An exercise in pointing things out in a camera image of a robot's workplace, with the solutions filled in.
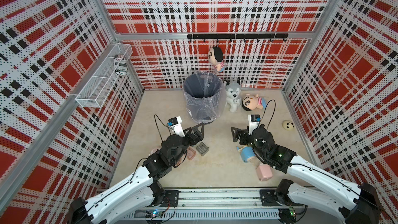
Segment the translucent grey sharpener tray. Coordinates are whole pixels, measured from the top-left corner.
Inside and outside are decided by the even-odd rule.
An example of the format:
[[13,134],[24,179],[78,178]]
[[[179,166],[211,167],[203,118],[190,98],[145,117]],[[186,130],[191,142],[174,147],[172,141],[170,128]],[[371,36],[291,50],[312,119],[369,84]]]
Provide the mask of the translucent grey sharpener tray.
[[205,156],[209,151],[209,147],[203,142],[198,143],[195,148],[201,156]]

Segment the blue sharpener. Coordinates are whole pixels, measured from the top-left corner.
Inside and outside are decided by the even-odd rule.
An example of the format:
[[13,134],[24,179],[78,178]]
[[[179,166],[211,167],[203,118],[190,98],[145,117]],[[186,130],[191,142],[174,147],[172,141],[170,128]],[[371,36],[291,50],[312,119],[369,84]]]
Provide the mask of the blue sharpener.
[[248,163],[256,157],[253,149],[249,146],[242,146],[236,148],[244,163]]

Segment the grey bin with plastic liner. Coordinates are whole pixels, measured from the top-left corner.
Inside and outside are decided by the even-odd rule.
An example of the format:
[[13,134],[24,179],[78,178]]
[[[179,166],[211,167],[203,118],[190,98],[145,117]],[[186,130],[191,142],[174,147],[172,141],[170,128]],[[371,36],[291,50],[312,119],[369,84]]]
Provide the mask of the grey bin with plastic liner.
[[227,103],[223,80],[211,72],[198,72],[182,85],[186,110],[196,123],[209,124],[220,118]]

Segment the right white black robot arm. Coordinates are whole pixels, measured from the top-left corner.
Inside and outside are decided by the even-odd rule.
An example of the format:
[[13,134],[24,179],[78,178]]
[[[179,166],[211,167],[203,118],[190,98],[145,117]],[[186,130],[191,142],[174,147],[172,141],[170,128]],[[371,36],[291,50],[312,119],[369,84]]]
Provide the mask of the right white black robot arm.
[[377,224],[382,206],[372,185],[358,185],[311,164],[293,150],[275,143],[263,124],[256,128],[231,128],[233,141],[251,148],[261,163],[297,177],[313,186],[306,188],[283,179],[275,190],[278,203],[302,204],[333,215],[346,224]]

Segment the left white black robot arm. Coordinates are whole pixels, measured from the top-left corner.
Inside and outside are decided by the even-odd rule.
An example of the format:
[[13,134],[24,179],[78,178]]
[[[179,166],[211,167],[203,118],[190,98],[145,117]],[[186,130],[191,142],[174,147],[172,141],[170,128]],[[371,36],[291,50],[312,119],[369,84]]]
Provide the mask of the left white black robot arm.
[[135,172],[87,200],[79,197],[69,207],[69,224],[114,224],[124,216],[147,206],[158,206],[164,202],[165,190],[159,183],[188,148],[204,138],[204,124],[170,135],[161,148],[142,159]]

